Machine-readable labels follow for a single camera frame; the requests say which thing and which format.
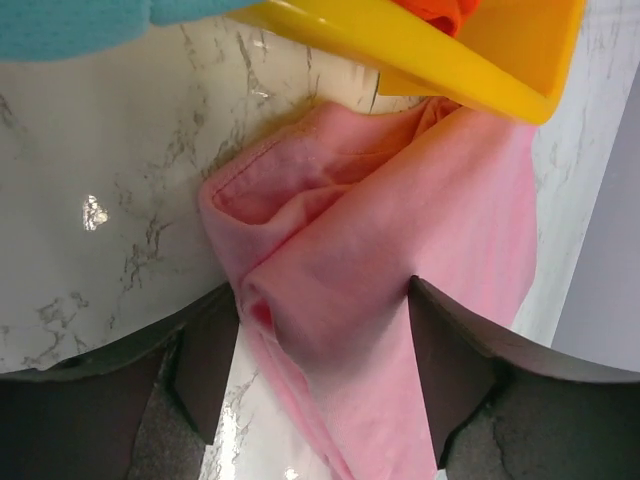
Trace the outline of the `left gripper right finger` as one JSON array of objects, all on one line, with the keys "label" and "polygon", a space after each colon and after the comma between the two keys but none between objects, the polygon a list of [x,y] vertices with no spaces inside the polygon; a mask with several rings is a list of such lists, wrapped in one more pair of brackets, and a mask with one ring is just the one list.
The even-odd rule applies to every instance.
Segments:
[{"label": "left gripper right finger", "polygon": [[639,376],[560,353],[409,284],[436,465],[450,479],[635,479]]}]

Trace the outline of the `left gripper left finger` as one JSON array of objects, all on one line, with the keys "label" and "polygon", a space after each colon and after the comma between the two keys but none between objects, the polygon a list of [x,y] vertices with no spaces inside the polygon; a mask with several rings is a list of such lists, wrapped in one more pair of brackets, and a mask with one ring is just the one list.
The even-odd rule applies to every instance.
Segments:
[{"label": "left gripper left finger", "polygon": [[213,443],[238,329],[224,284],[105,347],[2,375],[2,478],[126,478],[154,390],[187,432]]}]

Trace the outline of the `pink t shirt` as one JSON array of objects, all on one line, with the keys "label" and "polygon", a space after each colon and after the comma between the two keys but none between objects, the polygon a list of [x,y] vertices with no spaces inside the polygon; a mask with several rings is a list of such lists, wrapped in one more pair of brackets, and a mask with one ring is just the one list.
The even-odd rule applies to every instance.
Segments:
[{"label": "pink t shirt", "polygon": [[251,353],[334,478],[435,475],[409,280],[511,325],[536,267],[535,132],[445,98],[327,102],[203,184]]}]

